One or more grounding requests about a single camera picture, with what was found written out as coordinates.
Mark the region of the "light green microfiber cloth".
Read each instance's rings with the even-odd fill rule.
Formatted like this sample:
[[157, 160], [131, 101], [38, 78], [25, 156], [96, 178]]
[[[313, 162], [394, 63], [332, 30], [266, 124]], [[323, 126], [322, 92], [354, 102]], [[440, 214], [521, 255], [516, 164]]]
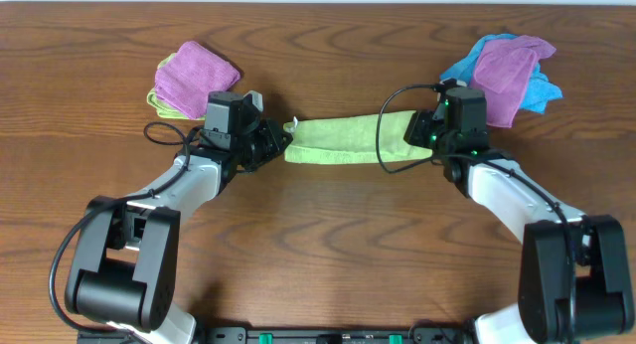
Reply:
[[412, 110], [344, 118], [294, 120], [284, 125], [293, 140], [284, 160], [297, 164], [347, 165], [421, 160], [427, 148], [403, 139]]

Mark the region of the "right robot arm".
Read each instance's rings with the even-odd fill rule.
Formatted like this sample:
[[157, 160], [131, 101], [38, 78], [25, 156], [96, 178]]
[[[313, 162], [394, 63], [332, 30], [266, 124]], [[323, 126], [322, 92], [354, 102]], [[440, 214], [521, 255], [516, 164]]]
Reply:
[[473, 322], [476, 343], [577, 343], [635, 325], [623, 228], [551, 195], [510, 155], [491, 147], [483, 91], [432, 86], [436, 110], [416, 112], [404, 135], [428, 148], [445, 178], [489, 210], [522, 245], [515, 304]]

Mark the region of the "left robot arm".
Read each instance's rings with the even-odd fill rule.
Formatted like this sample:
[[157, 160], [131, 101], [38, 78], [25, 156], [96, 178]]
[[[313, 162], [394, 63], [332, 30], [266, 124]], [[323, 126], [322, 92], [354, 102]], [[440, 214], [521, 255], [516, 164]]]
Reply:
[[80, 343], [205, 343], [205, 326], [173, 299], [180, 229], [238, 173], [280, 156], [291, 134], [265, 118], [259, 92], [213, 91], [203, 124], [181, 135], [171, 167], [123, 198], [98, 196], [72, 229], [78, 243], [65, 307], [96, 322]]

